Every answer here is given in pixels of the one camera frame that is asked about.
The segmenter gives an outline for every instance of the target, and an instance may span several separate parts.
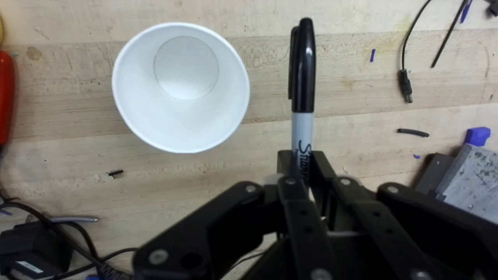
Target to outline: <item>bolt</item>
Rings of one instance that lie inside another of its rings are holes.
[[[158,265],[166,263],[168,257],[169,257],[168,251],[157,249],[157,251],[151,252],[149,263],[154,265],[154,266],[158,266]]]
[[[253,191],[256,191],[256,188],[255,188],[253,185],[247,185],[247,187],[246,187],[246,191],[247,191],[247,193],[253,193]]]
[[[350,184],[351,184],[351,181],[350,181],[350,179],[347,179],[347,177],[342,177],[342,179],[341,179],[341,184],[342,184],[342,185],[350,185]]]
[[[432,277],[428,272],[418,271],[418,269],[411,272],[411,279],[412,280],[432,280]]]
[[[387,187],[387,191],[389,191],[389,193],[393,193],[393,195],[395,195],[395,193],[400,193],[400,190],[398,190],[397,187],[392,187],[392,185]]]
[[[311,271],[311,280],[331,280],[331,275],[327,269],[317,268]]]
[[[294,184],[297,184],[297,181],[295,181],[295,179],[292,179],[292,177],[288,177],[288,179],[284,179],[284,184],[288,184],[288,185],[294,185]]]

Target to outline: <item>cup rim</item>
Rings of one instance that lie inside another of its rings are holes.
[[[176,28],[176,27],[180,27],[180,28],[191,28],[191,30],[197,30],[200,33],[205,33],[211,37],[214,37],[216,41],[219,41],[224,47],[227,47],[227,50],[230,51],[230,55],[235,58],[236,64],[241,67],[242,70],[242,83],[244,83],[244,98],[242,98],[242,104],[241,104],[241,114],[238,115],[238,120],[233,123],[233,128],[230,128],[224,135],[219,135],[216,142],[211,142],[210,145],[205,145],[205,146],[196,146],[196,148],[174,148],[174,146],[168,146],[168,145],[163,145],[163,143],[157,143],[157,142],[152,142],[149,137],[146,137],[144,134],[141,134],[130,121],[129,115],[126,114],[126,109],[123,109],[121,103],[120,103],[120,98],[118,98],[118,93],[116,93],[116,89],[118,89],[118,83],[116,83],[116,72],[123,62],[123,58],[124,55],[127,53],[127,50],[137,44],[143,36],[149,34],[149,33],[154,33],[155,30],[163,30],[163,28]],[[249,75],[247,75],[247,69],[242,62],[242,59],[239,58],[239,55],[236,53],[236,50],[232,47],[232,44],[228,44],[222,36],[219,36],[218,33],[214,33],[213,30],[210,28],[205,28],[202,25],[196,25],[196,23],[188,23],[188,22],[166,22],[166,23],[158,23],[158,25],[152,25],[143,31],[140,31],[138,34],[135,34],[132,39],[129,39],[124,47],[120,50],[115,62],[113,62],[113,69],[112,69],[112,97],[113,97],[113,101],[115,101],[115,106],[121,115],[121,118],[124,120],[126,126],[140,139],[143,140],[144,143],[157,148],[157,149],[162,149],[162,151],[166,151],[166,153],[176,153],[176,154],[197,154],[197,153],[202,153],[202,151],[208,151],[218,145],[221,145],[222,142],[225,142],[230,135],[233,135],[233,132],[236,131],[236,128],[242,123],[246,114],[247,114],[247,109],[249,109],[249,100],[250,100],[250,83],[249,83]]]

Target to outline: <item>wooden table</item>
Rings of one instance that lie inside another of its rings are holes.
[[[288,41],[291,27],[309,16],[319,55],[314,148],[325,151],[339,174],[372,190],[386,181],[409,184],[421,165],[414,154],[448,153],[462,143],[467,128],[496,128],[498,120],[498,19],[485,16],[484,0],[474,0],[435,69],[429,64],[459,2],[428,6],[407,47],[414,104],[403,103],[395,79],[398,48],[421,5],[0,0],[3,48],[18,72],[1,182],[48,213],[98,215],[101,221],[87,229],[102,254],[143,244],[236,181],[261,182],[275,173],[277,151],[289,148]],[[235,135],[194,156],[160,153],[138,140],[110,90],[113,59],[124,42],[172,20],[227,37],[252,86],[249,112]],[[431,137],[397,135],[400,126]],[[498,148],[496,137],[488,148]],[[112,170],[124,176],[112,179],[106,174]],[[1,218],[1,229],[21,218]]]

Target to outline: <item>white paper cup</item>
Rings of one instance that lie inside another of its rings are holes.
[[[168,153],[200,153],[227,140],[249,106],[249,78],[235,48],[211,30],[163,23],[132,37],[112,72],[129,129]]]

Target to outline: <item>wooden workbench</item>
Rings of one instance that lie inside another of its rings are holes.
[[[309,16],[319,53],[314,148],[325,151],[339,174],[372,190],[386,181],[409,184],[421,165],[414,154],[448,153],[462,143],[467,128],[495,129],[498,120],[498,19],[485,16],[484,0],[474,0],[435,69],[429,64],[459,2],[428,6],[407,47],[414,104],[403,103],[395,79],[398,48],[421,5],[0,0],[3,48],[18,72],[12,142],[0,179],[11,195],[48,213],[98,215],[101,221],[87,229],[102,254],[143,244],[236,181],[261,182],[275,173],[277,151],[289,148],[288,41],[292,25]],[[221,146],[194,156],[140,142],[118,115],[110,90],[113,59],[124,42],[172,20],[227,37],[250,76],[244,123]],[[397,135],[400,126],[431,137]],[[496,137],[488,148],[498,148]],[[106,174],[112,170],[124,176],[112,179]],[[1,229],[14,219],[1,218]]]

